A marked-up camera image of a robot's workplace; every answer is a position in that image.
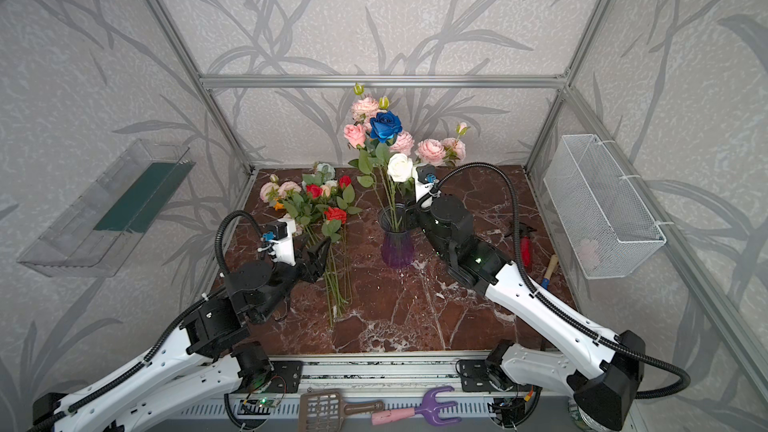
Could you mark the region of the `purple glass vase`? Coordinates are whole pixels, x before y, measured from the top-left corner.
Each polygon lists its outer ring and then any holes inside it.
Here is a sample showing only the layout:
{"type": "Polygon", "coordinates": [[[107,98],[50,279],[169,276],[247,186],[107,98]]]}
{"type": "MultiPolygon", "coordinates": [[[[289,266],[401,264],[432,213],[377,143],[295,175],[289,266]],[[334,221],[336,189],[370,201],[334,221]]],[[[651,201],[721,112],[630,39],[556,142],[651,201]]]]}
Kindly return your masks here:
{"type": "Polygon", "coordinates": [[[412,239],[414,228],[404,204],[387,206],[378,217],[383,231],[380,255],[384,264],[392,269],[408,267],[414,260],[415,247],[412,239]]]}

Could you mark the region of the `pink flower stem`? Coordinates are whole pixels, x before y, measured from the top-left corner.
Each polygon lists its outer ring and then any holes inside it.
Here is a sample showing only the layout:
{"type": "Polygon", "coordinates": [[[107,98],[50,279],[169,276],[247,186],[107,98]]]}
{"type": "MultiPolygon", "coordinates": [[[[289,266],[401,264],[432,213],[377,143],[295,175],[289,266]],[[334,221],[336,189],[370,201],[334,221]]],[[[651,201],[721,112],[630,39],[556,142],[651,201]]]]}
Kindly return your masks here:
{"type": "MultiPolygon", "coordinates": [[[[362,123],[366,126],[367,132],[370,135],[371,126],[369,121],[379,111],[390,110],[389,100],[386,97],[375,98],[370,94],[364,92],[362,85],[357,84],[354,87],[356,99],[353,101],[350,113],[352,123],[362,123]]],[[[404,153],[408,155],[412,160],[412,150],[414,148],[414,140],[412,136],[406,132],[402,125],[402,131],[397,135],[395,143],[390,147],[390,151],[394,153],[404,153]]]]}
{"type": "Polygon", "coordinates": [[[416,161],[412,168],[411,177],[417,177],[417,168],[423,165],[455,167],[466,159],[466,145],[462,138],[470,126],[460,122],[455,129],[454,137],[442,140],[425,139],[415,144],[416,161]]]}
{"type": "Polygon", "coordinates": [[[387,205],[385,187],[383,185],[383,162],[377,152],[379,142],[372,139],[367,128],[362,123],[345,125],[343,136],[351,150],[358,154],[356,159],[350,162],[359,172],[358,182],[366,189],[374,192],[381,209],[387,205]]]}

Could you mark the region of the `white rose stem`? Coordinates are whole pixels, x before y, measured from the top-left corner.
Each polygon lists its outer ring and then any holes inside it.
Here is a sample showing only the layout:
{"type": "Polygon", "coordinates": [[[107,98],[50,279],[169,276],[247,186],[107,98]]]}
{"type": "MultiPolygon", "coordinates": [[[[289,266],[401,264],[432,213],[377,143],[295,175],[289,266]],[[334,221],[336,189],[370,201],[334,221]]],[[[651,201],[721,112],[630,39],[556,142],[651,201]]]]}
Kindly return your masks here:
{"type": "Polygon", "coordinates": [[[407,201],[413,189],[413,160],[404,153],[394,153],[386,166],[387,198],[390,206],[390,228],[400,232],[403,228],[405,212],[397,204],[397,198],[407,201]]]}

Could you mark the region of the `blue rose stem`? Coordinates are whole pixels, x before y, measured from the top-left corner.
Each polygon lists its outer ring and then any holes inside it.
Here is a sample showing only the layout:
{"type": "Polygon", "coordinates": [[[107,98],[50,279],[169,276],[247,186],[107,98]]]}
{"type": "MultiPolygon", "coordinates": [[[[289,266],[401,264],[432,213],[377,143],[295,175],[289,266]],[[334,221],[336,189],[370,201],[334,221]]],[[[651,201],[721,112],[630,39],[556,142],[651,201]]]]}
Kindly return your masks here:
{"type": "Polygon", "coordinates": [[[389,175],[389,161],[393,152],[390,147],[395,143],[397,135],[402,131],[400,119],[391,111],[379,111],[369,121],[371,126],[370,137],[374,145],[374,164],[379,169],[382,183],[386,192],[389,208],[389,229],[392,232],[400,232],[402,219],[396,205],[396,185],[389,175]]]}

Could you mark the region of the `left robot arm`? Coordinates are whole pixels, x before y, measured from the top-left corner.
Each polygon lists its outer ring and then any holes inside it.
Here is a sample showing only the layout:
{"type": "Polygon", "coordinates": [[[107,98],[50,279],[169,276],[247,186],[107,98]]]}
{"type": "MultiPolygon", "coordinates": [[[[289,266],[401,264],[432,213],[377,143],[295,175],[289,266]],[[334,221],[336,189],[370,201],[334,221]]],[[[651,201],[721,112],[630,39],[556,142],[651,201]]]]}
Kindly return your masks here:
{"type": "Polygon", "coordinates": [[[275,371],[249,327],[270,319],[294,287],[326,269],[330,238],[296,247],[294,220],[260,226],[236,210],[218,227],[214,254],[223,284],[182,311],[143,354],[70,394],[48,393],[33,405],[34,431],[143,430],[197,400],[268,386],[275,371]],[[258,233],[258,259],[231,270],[223,238],[240,219],[258,233]]]}

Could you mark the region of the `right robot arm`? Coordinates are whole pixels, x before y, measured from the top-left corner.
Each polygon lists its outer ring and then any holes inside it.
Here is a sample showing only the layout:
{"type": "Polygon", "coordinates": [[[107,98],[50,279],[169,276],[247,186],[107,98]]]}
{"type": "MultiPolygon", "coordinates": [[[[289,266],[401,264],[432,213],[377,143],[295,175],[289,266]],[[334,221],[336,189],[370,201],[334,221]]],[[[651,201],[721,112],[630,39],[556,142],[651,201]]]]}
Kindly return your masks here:
{"type": "Polygon", "coordinates": [[[532,385],[567,395],[583,420],[598,431],[620,431],[636,400],[684,391],[691,377],[683,368],[646,355],[641,337],[603,327],[534,282],[522,263],[520,231],[512,232],[511,255],[482,240],[463,201],[442,187],[469,170],[460,166],[437,178],[430,164],[412,168],[415,201],[407,208],[449,275],[463,287],[524,320],[555,351],[500,346],[489,357],[496,387],[532,385]]]}

